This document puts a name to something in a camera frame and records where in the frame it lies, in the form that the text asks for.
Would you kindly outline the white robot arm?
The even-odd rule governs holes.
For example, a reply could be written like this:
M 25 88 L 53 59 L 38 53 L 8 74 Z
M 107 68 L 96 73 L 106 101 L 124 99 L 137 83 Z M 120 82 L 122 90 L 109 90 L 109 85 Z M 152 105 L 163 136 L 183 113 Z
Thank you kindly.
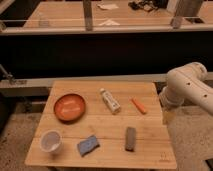
M 206 76 L 207 69 L 200 62 L 188 63 L 166 74 L 167 85 L 159 93 L 159 100 L 165 110 L 165 125 L 173 120 L 175 111 L 185 100 L 213 116 L 213 88 L 204 83 Z

